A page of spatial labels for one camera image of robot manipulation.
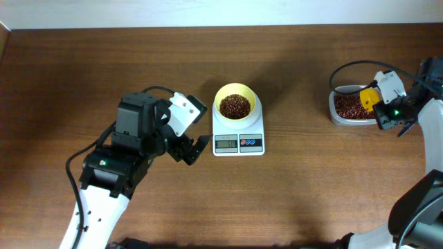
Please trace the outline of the yellow measuring scoop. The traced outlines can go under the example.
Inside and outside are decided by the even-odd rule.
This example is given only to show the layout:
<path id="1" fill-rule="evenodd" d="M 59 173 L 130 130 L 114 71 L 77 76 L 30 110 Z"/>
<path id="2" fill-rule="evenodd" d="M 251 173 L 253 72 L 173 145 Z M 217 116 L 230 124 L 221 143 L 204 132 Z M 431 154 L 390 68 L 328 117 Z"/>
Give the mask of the yellow measuring scoop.
<path id="1" fill-rule="evenodd" d="M 359 98 L 362 107 L 367 112 L 373 112 L 373 106 L 381 101 L 378 91 L 373 88 L 367 88 L 359 92 Z"/>

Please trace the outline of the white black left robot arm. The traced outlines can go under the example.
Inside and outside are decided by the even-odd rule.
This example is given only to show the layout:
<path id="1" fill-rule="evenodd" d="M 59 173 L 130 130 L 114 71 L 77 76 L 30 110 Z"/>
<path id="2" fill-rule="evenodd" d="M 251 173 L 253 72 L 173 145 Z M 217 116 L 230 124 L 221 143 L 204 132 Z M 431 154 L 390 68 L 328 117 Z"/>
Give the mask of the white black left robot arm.
<path id="1" fill-rule="evenodd" d="M 186 129 L 207 111 L 195 96 L 168 100 L 149 93 L 122 96 L 117 118 L 84 148 L 80 184 L 71 181 L 76 207 L 61 248 L 105 248 L 137 185 L 156 158 L 169 154 L 192 165 L 211 137 L 193 140 Z"/>

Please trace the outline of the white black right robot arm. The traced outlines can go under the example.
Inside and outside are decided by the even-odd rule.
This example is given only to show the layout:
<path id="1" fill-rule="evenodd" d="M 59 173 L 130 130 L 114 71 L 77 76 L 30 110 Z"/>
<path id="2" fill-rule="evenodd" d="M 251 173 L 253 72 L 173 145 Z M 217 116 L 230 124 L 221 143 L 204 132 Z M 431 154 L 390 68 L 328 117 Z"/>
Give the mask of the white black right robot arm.
<path id="1" fill-rule="evenodd" d="M 442 247 L 442 58 L 424 59 L 416 75 L 382 63 L 385 71 L 367 85 L 333 86 L 331 98 L 357 95 L 381 130 L 400 125 L 404 135 L 419 125 L 426 175 L 392 207 L 388 222 L 366 233 L 349 233 L 334 248 Z"/>

